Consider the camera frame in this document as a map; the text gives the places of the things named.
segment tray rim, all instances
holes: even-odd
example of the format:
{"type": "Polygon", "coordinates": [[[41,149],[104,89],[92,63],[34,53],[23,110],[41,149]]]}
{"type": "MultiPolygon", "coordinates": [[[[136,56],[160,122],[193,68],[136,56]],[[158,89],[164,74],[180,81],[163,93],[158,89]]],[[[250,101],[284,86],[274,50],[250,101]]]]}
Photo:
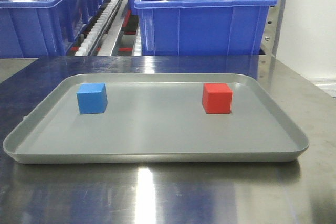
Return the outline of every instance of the tray rim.
{"type": "Polygon", "coordinates": [[[76,74],[73,76],[69,76],[65,78],[59,85],[57,85],[50,94],[48,94],[26,117],[23,118],[23,120],[5,137],[3,141],[3,149],[4,151],[12,157],[15,161],[23,164],[69,164],[69,163],[138,163],[138,162],[289,162],[292,160],[295,160],[298,156],[300,156],[307,148],[309,147],[309,140],[306,135],[306,133],[291,119],[290,116],[274,101],[274,99],[270,96],[270,94],[260,85],[260,83],[255,80],[254,78],[250,76],[246,76],[243,74],[234,74],[234,73],[155,73],[155,74],[143,74],[143,73],[83,73],[83,74],[76,74]],[[269,99],[276,107],[277,110],[282,113],[282,116],[285,116],[286,119],[289,121],[289,123],[296,128],[296,130],[302,135],[302,141],[305,143],[303,147],[298,146],[299,150],[296,151],[286,151],[286,152],[280,152],[284,155],[287,155],[289,157],[287,158],[282,158],[283,160],[263,160],[264,158],[260,158],[260,160],[257,161],[249,161],[251,159],[251,156],[259,156],[262,154],[278,154],[279,152],[218,152],[218,153],[146,153],[146,154],[135,154],[135,153],[122,153],[122,154],[22,154],[22,153],[16,153],[15,150],[11,150],[11,147],[9,146],[11,141],[16,141],[16,145],[14,145],[14,148],[16,149],[18,147],[18,144],[20,144],[22,141],[24,141],[24,138],[20,140],[13,139],[13,135],[17,133],[19,130],[23,130],[22,128],[25,127],[25,124],[27,124],[26,119],[34,116],[34,114],[37,114],[38,117],[38,122],[44,117],[43,114],[38,114],[39,110],[42,110],[43,106],[48,106],[48,100],[50,100],[55,94],[60,93],[61,95],[64,94],[62,92],[63,86],[66,85],[67,82],[69,81],[75,81],[75,83],[70,84],[68,88],[66,88],[66,91],[70,89],[73,85],[81,84],[81,83],[86,83],[86,77],[101,77],[101,76],[114,76],[114,77],[122,77],[128,79],[131,77],[133,79],[132,81],[120,81],[120,82],[108,82],[107,83],[180,83],[180,82],[190,82],[190,83],[199,83],[205,81],[198,81],[198,80],[192,80],[192,81],[138,81],[136,78],[137,76],[141,76],[141,78],[165,78],[165,77],[171,77],[175,76],[176,78],[181,78],[181,77],[208,77],[208,76],[217,76],[217,77],[231,77],[231,78],[236,78],[236,79],[242,79],[245,80],[243,83],[242,82],[229,82],[229,83],[239,83],[242,85],[246,85],[249,83],[252,83],[252,85],[256,85],[257,88],[261,89],[263,92],[263,95],[267,96],[267,99],[269,99]],[[213,158],[204,158],[202,156],[207,156],[207,155],[213,155],[213,158]],[[250,154],[250,157],[247,158],[241,158],[241,159],[229,159],[227,160],[225,157],[226,155],[246,155],[250,154]],[[90,156],[90,157],[96,157],[96,156],[113,156],[117,157],[119,161],[88,161],[88,162],[83,162],[83,161],[76,161],[74,162],[31,162],[29,161],[30,159],[34,160],[34,157],[42,157],[42,156],[48,156],[50,157],[50,160],[52,161],[52,158],[58,159],[58,156],[63,156],[63,157],[80,157],[81,156],[90,156]],[[163,156],[170,157],[170,160],[166,160],[165,158],[160,158],[163,156]],[[185,156],[189,157],[194,157],[196,161],[188,161],[188,158],[184,158],[185,156]],[[130,161],[129,157],[132,157],[136,160],[130,161]]]}

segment red block on conveyor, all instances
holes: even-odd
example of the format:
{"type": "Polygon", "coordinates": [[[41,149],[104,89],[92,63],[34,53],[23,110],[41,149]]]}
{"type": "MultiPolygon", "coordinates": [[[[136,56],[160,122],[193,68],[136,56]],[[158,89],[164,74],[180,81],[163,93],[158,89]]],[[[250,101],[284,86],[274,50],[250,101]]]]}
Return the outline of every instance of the red block on conveyor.
{"type": "Polygon", "coordinates": [[[230,114],[232,90],[225,83],[205,83],[202,104],[207,114],[230,114]]]}

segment crate rim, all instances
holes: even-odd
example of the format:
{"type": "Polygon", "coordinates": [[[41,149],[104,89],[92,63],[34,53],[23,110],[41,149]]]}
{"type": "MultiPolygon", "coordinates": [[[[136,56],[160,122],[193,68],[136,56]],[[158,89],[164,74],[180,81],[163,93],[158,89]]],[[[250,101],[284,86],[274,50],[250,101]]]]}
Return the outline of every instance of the crate rim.
{"type": "Polygon", "coordinates": [[[270,5],[276,5],[277,2],[278,0],[158,0],[158,1],[135,0],[134,7],[136,9],[159,9],[159,8],[270,6],[270,5]]]}
{"type": "Polygon", "coordinates": [[[0,0],[0,9],[4,8],[53,8],[62,0],[0,0]]]}

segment tray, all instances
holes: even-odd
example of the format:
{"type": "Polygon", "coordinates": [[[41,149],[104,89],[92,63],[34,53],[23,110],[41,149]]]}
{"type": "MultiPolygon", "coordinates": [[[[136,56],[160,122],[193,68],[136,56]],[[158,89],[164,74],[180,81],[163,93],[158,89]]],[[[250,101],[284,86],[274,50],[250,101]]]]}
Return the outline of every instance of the tray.
{"type": "Polygon", "coordinates": [[[308,145],[257,81],[240,74],[72,76],[3,143],[24,164],[287,162],[308,145]],[[104,114],[79,114],[76,92],[86,82],[106,83],[104,114]],[[231,114],[205,113],[206,82],[232,88],[231,114]]]}

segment cube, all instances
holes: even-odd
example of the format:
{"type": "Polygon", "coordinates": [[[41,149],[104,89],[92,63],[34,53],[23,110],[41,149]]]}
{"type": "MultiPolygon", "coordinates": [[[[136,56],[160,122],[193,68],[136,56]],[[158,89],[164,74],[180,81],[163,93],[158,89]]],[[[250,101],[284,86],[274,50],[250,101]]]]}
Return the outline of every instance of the cube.
{"type": "Polygon", "coordinates": [[[80,114],[104,113],[107,105],[105,83],[84,83],[77,91],[80,114]]]}
{"type": "Polygon", "coordinates": [[[202,104],[207,114],[230,114],[233,92],[225,83],[205,83],[202,104]]]}

